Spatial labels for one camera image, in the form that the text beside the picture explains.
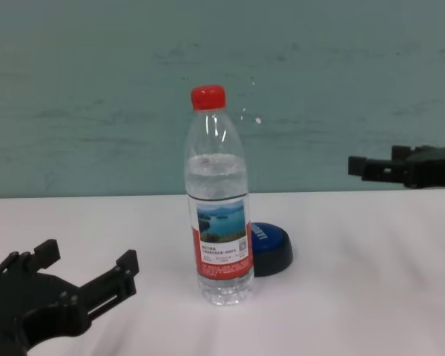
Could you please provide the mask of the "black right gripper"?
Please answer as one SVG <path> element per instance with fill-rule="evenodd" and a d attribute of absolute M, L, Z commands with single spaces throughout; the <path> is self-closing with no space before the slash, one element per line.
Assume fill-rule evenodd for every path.
<path fill-rule="evenodd" d="M 407 188 L 445 188 L 445 147 L 394 145 L 391 160 L 350 156 L 348 175 L 369 182 L 404 181 Z"/>

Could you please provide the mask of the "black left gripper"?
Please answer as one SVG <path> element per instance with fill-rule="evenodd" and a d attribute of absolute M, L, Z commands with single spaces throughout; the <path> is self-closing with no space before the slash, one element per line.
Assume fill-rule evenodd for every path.
<path fill-rule="evenodd" d="M 136 294 L 133 249 L 80 288 L 36 273 L 60 258 L 57 240 L 49 239 L 33 253 L 14 251 L 0 262 L 0 355 L 26 355 L 49 339 L 84 334 L 96 318 Z"/>

